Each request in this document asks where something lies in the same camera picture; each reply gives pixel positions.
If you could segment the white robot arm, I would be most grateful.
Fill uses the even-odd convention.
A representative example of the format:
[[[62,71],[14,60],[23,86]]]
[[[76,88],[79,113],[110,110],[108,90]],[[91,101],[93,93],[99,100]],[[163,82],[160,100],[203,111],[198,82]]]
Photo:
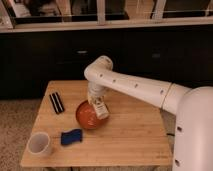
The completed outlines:
[[[213,87],[188,88],[175,83],[120,74],[102,55],[89,64],[88,99],[107,88],[130,95],[176,116],[172,171],[213,171]]]

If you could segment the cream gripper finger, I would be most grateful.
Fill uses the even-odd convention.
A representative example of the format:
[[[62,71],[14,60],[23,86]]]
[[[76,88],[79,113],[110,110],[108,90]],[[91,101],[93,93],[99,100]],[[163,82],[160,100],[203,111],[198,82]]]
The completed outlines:
[[[94,98],[90,94],[87,94],[87,100],[89,104],[92,104],[94,102]]]

